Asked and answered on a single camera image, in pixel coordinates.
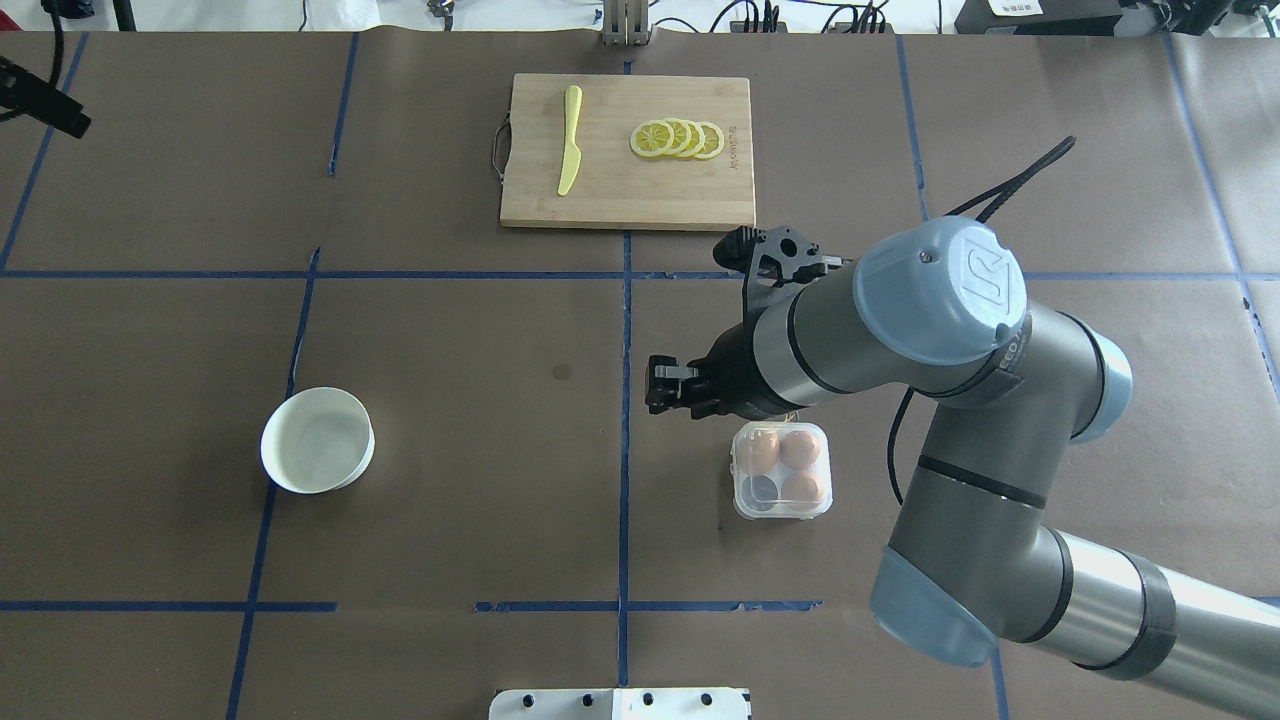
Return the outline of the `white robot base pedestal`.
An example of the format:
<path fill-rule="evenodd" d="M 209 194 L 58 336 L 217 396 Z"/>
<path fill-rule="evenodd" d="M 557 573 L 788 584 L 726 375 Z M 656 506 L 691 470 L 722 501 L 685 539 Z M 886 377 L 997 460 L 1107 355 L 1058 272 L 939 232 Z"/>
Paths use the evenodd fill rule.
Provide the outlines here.
<path fill-rule="evenodd" d="M 489 719 L 753 719 L 748 689 L 732 687 L 508 689 Z"/>

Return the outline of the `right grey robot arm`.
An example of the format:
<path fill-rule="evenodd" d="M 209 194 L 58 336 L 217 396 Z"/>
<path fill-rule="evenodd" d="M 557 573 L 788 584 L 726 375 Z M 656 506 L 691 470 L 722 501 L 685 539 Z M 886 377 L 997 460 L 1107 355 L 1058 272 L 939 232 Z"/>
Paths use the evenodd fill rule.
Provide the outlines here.
<path fill-rule="evenodd" d="M 1062 456 L 1125 413 L 1132 366 L 1032 301 L 988 225 L 936 218 L 858 259 L 742 227 L 713 256 L 742 273 L 742 319 L 704 357 L 649 359 L 650 413 L 765 420 L 888 383 L 937 405 L 870 596 L 884 632 L 961 667 L 1006 639 L 1277 716 L 1274 606 L 1044 524 Z"/>

